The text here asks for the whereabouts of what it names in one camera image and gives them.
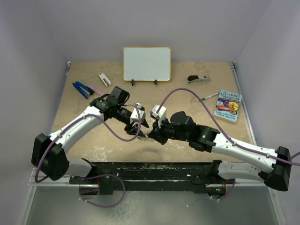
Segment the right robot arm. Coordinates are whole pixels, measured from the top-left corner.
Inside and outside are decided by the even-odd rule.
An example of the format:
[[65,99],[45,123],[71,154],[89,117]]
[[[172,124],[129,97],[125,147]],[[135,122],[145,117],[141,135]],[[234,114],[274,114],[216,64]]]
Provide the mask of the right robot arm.
[[266,186],[287,191],[291,173],[290,152],[285,147],[262,148],[226,137],[212,127],[198,125],[184,111],[174,113],[168,120],[166,113],[151,112],[155,119],[148,137],[164,145],[168,140],[188,142],[194,150],[217,153],[241,160],[234,165],[222,161],[209,171],[209,180],[220,183],[223,179],[247,179],[263,182]]

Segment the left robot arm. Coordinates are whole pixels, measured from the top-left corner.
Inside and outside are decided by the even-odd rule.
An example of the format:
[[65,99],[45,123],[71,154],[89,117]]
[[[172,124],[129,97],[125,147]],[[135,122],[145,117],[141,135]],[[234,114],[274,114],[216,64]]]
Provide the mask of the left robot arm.
[[43,181],[39,179],[39,173],[42,172],[53,181],[68,175],[80,177],[86,184],[93,183],[97,177],[95,165],[84,158],[69,159],[67,153],[82,137],[99,125],[105,125],[116,138],[126,141],[108,126],[108,119],[116,119],[125,124],[124,130],[132,135],[129,141],[144,136],[141,126],[149,126],[145,119],[145,108],[136,103],[133,111],[126,109],[125,103],[129,98],[129,92],[114,87],[111,93],[92,100],[79,116],[63,128],[49,135],[39,134],[34,140],[31,158],[31,163],[37,169],[35,182]]

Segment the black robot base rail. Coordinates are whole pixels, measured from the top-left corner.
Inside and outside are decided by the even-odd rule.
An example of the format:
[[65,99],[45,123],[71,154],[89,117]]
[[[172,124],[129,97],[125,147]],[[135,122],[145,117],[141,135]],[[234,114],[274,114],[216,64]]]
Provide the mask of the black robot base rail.
[[113,191],[188,191],[195,194],[223,196],[234,183],[218,174],[221,162],[211,163],[138,163],[94,162],[88,179],[72,176],[71,184],[99,188],[101,195]]

